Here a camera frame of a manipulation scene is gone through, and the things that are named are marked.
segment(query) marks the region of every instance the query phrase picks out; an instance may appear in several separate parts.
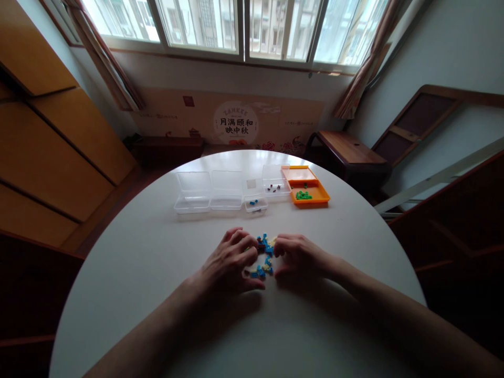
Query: window frame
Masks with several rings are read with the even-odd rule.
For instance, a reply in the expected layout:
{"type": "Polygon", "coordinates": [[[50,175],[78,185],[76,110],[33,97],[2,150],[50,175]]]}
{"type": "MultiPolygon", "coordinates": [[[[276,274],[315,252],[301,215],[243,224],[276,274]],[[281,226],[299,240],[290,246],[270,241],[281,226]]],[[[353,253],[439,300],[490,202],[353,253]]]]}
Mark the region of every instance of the window frame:
{"type": "MultiPolygon", "coordinates": [[[[73,23],[68,16],[65,7],[60,0],[40,0],[45,4],[46,10],[48,10],[53,18],[53,21],[57,24],[60,31],[64,34],[67,41],[71,43],[72,46],[82,46],[82,42],[77,34],[73,23]]],[[[162,9],[162,0],[143,0],[149,5],[152,18],[154,21],[154,26],[157,30],[159,36],[159,42],[157,41],[147,41],[139,39],[130,39],[119,36],[107,36],[101,35],[103,40],[107,43],[109,48],[112,50],[123,50],[123,51],[133,51],[140,53],[150,53],[159,54],[173,57],[182,58],[196,58],[212,61],[222,61],[222,62],[234,62],[241,63],[244,65],[254,65],[254,66],[270,66],[275,68],[286,68],[295,69],[302,71],[322,71],[335,74],[343,75],[354,75],[357,73],[360,66],[342,65],[342,64],[332,64],[314,61],[315,52],[317,50],[318,41],[320,38],[320,33],[322,30],[322,24],[327,11],[327,5],[329,0],[321,0],[319,10],[317,12],[317,17],[315,21],[315,26],[313,29],[313,35],[310,42],[310,47],[308,50],[307,58],[305,61],[300,60],[282,60],[282,59],[268,59],[250,56],[250,0],[235,0],[234,1],[234,13],[235,13],[235,38],[236,40],[236,51],[229,51],[224,49],[211,49],[206,47],[197,47],[193,45],[170,45],[168,40],[168,31],[166,20],[164,19],[164,14],[160,12],[162,9]]],[[[290,36],[290,29],[292,24],[292,12],[295,0],[287,0],[287,10],[286,10],[286,20],[284,33],[282,36],[282,52],[281,57],[287,55],[287,49],[289,45],[289,40],[285,39],[285,36],[290,36]]],[[[259,41],[262,39],[262,30],[259,31],[259,41]]]]}

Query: white round table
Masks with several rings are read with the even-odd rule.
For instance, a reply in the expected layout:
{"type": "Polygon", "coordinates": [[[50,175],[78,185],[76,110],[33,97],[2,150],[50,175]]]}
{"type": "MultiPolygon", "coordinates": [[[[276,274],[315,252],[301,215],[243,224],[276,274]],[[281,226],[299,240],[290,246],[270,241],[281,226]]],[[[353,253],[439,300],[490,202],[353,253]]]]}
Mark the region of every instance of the white round table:
{"type": "MultiPolygon", "coordinates": [[[[425,299],[399,242],[373,207],[325,169],[277,152],[244,150],[197,159],[137,195],[110,223],[86,259],[58,327],[50,376],[82,377],[154,310],[234,226],[254,236],[302,233],[324,250],[401,291],[425,299]],[[260,213],[177,214],[180,171],[242,171],[261,177],[264,164],[309,165],[331,201],[299,209],[290,196],[269,198],[260,213]]],[[[281,264],[274,259],[274,266],[281,264]]],[[[170,376],[410,376],[386,333],[338,285],[306,282],[251,292],[201,313],[180,344],[170,376]]]]}

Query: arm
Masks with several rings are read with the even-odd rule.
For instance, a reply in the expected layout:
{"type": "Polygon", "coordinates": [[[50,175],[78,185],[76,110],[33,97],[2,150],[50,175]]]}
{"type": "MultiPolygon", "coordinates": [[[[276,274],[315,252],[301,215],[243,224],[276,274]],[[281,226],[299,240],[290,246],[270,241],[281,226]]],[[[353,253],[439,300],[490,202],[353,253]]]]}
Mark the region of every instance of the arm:
{"type": "Polygon", "coordinates": [[[459,376],[500,376],[504,364],[428,308],[321,250],[302,235],[279,235],[275,256],[285,265],[275,277],[298,268],[340,284],[426,366],[459,376]]]}
{"type": "Polygon", "coordinates": [[[103,356],[85,378],[160,374],[187,315],[208,297],[216,292],[264,289],[262,281],[242,277],[242,269],[256,261],[257,247],[257,240],[241,227],[230,229],[205,265],[103,356]]]}

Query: plastic container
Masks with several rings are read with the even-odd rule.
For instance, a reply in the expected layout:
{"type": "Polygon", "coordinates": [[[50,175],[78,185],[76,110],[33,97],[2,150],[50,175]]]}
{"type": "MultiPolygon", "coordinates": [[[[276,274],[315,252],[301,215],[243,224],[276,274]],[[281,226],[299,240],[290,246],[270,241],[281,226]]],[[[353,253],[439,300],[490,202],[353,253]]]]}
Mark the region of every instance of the plastic container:
{"type": "Polygon", "coordinates": [[[180,193],[174,209],[179,214],[205,213],[210,210],[212,184],[208,172],[178,172],[180,193]]]}
{"type": "Polygon", "coordinates": [[[293,177],[292,180],[289,180],[290,186],[294,188],[292,189],[290,197],[296,205],[326,203],[331,199],[317,176],[315,176],[311,169],[309,169],[306,165],[291,166],[289,172],[286,173],[286,177],[293,177]],[[308,194],[313,198],[311,200],[297,199],[296,193],[298,193],[299,191],[302,191],[303,193],[308,192],[308,194]]]}
{"type": "Polygon", "coordinates": [[[288,196],[292,192],[285,176],[289,168],[289,164],[265,164],[262,166],[262,187],[266,197],[288,196]]]}
{"type": "Polygon", "coordinates": [[[243,181],[243,202],[248,213],[264,211],[268,208],[268,201],[264,197],[262,184],[263,180],[260,178],[243,181]]]}
{"type": "Polygon", "coordinates": [[[212,171],[212,210],[240,210],[243,202],[242,173],[212,171]]]}

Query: circular logo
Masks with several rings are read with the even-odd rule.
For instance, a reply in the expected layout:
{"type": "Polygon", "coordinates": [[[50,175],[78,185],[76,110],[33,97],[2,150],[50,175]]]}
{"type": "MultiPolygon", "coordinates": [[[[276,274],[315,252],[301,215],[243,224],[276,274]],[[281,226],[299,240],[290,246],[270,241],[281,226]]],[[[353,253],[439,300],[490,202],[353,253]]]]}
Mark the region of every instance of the circular logo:
{"type": "Polygon", "coordinates": [[[214,129],[220,140],[227,144],[251,144],[259,130],[257,116],[241,101],[227,101],[214,113],[214,129]]]}

